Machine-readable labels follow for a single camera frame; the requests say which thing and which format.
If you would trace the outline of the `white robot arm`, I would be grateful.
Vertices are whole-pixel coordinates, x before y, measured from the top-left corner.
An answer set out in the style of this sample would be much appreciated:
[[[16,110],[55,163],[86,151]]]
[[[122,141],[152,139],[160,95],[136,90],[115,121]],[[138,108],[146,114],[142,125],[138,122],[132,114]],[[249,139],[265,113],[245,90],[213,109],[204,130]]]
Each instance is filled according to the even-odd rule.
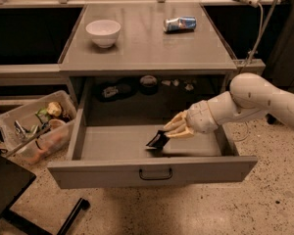
[[[228,122],[244,122],[266,114],[294,131],[294,94],[254,73],[240,73],[220,95],[192,104],[164,126],[169,138],[210,133]]]

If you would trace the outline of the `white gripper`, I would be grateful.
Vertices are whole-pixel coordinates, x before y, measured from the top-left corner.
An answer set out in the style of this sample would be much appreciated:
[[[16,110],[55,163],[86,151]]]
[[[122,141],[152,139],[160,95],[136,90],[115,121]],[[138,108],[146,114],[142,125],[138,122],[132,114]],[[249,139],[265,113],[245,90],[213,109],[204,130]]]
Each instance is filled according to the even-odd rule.
[[[164,131],[168,131],[166,136],[169,138],[190,138],[194,136],[194,131],[210,133],[218,127],[219,125],[213,118],[208,102],[202,100],[192,104],[187,111],[180,112],[173,117],[164,126]]]

